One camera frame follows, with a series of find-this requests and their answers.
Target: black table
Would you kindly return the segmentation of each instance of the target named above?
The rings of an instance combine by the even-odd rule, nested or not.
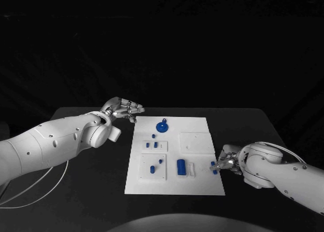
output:
[[[224,144],[244,146],[264,141],[284,147],[269,119],[258,109],[145,108],[137,116],[205,117],[215,156]],[[60,108],[51,120],[77,116],[99,107]],[[289,200],[273,188],[254,189],[243,177],[221,170],[225,196],[124,195],[133,124],[117,119],[117,141],[106,141],[68,161],[65,176],[52,192],[32,205],[0,209],[0,232],[103,232],[142,217],[194,213],[237,219],[274,231],[324,231],[324,216]],[[19,206],[52,188],[64,163],[42,181],[2,207]],[[9,183],[2,200],[24,190],[47,170],[25,174]]]

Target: small blue part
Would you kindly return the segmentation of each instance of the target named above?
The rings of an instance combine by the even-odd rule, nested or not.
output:
[[[215,163],[211,161],[209,164],[211,164],[211,166],[214,166]],[[217,175],[217,170],[212,170],[212,174]]]
[[[182,159],[176,160],[176,174],[178,175],[185,175],[185,162],[184,162]]]
[[[155,126],[155,129],[158,132],[163,133],[168,130],[166,120],[162,119],[162,122],[159,122]]]

